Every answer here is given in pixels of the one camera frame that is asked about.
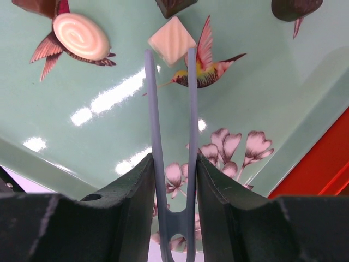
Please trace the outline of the grey plastic tweezers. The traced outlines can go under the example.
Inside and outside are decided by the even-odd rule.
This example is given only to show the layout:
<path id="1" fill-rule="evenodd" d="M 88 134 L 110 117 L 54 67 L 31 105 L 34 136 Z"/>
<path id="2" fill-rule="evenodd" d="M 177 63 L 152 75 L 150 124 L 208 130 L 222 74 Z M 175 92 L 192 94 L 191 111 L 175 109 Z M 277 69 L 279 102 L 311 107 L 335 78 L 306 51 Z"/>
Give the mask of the grey plastic tweezers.
<path id="1" fill-rule="evenodd" d="M 155 65 L 150 50 L 145 52 L 145 74 L 151 128 L 152 157 L 155 168 L 155 192 L 159 231 L 153 236 L 160 245 L 163 261 L 173 261 L 172 250 L 181 248 L 187 261 L 196 257 L 196 162 L 198 155 L 198 98 L 196 50 L 188 51 L 188 90 L 190 106 L 189 159 L 184 165 L 173 162 L 164 166 L 159 122 L 159 108 Z M 173 212 L 167 195 L 176 195 L 186 185 L 186 207 Z"/>

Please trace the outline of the orange chocolate box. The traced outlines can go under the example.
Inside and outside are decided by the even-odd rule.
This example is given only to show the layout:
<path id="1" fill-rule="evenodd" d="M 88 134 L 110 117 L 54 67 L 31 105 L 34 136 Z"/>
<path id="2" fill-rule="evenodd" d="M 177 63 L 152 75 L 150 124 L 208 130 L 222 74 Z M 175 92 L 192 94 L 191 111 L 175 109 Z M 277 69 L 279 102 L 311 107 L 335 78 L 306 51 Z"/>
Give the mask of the orange chocolate box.
<path id="1" fill-rule="evenodd" d="M 348 196 L 348 135 L 346 110 L 269 197 Z"/>

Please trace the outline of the white square chocolate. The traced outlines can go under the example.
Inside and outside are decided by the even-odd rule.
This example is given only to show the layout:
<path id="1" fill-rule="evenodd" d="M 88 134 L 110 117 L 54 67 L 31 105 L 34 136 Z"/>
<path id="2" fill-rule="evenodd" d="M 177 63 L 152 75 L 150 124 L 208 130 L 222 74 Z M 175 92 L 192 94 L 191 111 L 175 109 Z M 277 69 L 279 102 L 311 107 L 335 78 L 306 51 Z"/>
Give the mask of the white square chocolate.
<path id="1" fill-rule="evenodd" d="M 175 65 L 190 48 L 196 48 L 193 37 L 177 16 L 171 18 L 149 39 L 148 44 L 168 66 Z"/>

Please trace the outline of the green floral tray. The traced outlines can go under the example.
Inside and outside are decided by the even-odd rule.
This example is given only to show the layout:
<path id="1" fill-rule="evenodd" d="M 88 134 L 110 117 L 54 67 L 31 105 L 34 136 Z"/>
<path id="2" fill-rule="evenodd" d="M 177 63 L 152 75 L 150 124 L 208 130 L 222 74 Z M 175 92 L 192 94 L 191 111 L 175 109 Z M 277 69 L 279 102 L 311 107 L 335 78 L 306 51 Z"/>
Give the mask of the green floral tray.
<path id="1" fill-rule="evenodd" d="M 70 1 L 109 36 L 113 67 L 61 54 L 30 59 L 51 20 L 1 1 L 1 164 L 80 199 L 151 151 L 144 54 L 166 23 L 155 1 Z M 198 1 L 178 14 L 198 40 L 210 19 L 214 61 L 240 55 L 198 91 L 199 144 L 217 130 L 237 180 L 269 195 L 348 108 L 348 1 L 324 1 L 294 34 L 270 1 Z"/>

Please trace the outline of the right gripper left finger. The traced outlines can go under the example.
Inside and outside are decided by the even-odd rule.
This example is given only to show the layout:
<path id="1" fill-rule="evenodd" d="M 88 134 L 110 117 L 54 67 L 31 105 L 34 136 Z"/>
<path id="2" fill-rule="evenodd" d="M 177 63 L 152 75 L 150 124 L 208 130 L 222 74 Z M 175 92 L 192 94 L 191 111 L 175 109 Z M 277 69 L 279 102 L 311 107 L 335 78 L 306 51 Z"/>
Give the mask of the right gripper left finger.
<path id="1" fill-rule="evenodd" d="M 155 179 L 151 154 L 76 201 L 26 193 L 1 171 L 1 261 L 147 261 Z"/>

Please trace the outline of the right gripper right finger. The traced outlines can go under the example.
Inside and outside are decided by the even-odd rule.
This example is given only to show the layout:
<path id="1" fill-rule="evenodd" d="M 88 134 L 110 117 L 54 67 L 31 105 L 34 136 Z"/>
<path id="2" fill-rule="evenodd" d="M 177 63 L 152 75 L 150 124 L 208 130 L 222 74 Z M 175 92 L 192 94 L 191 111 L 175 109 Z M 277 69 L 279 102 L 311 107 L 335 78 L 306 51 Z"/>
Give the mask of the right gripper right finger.
<path id="1" fill-rule="evenodd" d="M 348 197 L 265 198 L 197 159 L 205 261 L 348 261 Z"/>

